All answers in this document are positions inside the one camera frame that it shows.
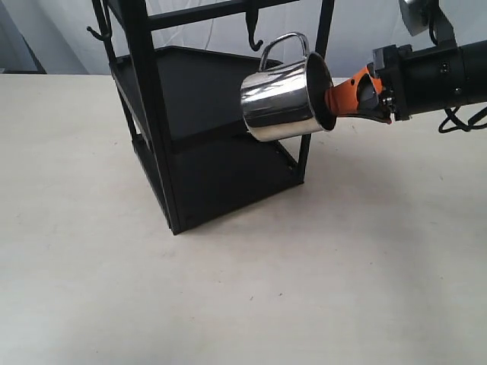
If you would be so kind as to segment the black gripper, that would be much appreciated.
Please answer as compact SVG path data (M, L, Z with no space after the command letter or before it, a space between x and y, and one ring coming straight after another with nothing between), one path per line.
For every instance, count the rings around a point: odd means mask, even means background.
M334 116L372 116L379 112L380 100L396 121L410 119L404 62L411 54L412 46L409 44L375 49L374 64L368 63L352 78L325 92L328 110Z

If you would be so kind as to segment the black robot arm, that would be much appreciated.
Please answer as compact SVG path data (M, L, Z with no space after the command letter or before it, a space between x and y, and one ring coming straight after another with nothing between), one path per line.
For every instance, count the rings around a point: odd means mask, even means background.
M486 43L385 46L352 78L324 94L336 117L390 124L411 116L486 101Z

